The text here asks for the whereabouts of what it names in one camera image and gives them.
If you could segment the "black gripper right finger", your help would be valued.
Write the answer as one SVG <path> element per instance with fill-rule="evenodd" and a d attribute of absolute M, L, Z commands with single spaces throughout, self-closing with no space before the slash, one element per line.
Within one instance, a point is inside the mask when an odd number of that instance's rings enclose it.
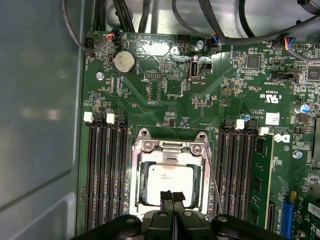
<path fill-rule="evenodd" d="M 284 240 L 285 237 L 231 215 L 218 214 L 208 221 L 199 211 L 186 210 L 182 192 L 173 192 L 177 229 L 181 240 Z"/>

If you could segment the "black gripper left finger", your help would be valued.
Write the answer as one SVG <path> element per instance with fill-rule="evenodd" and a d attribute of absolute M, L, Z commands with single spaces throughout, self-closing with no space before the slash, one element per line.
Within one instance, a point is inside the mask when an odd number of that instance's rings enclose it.
<path fill-rule="evenodd" d="M 125 214 L 92 230 L 75 236 L 75 240 L 170 240 L 173 233 L 174 214 L 169 210 L 173 193 L 160 193 L 160 210 L 149 211 L 141 220 Z"/>

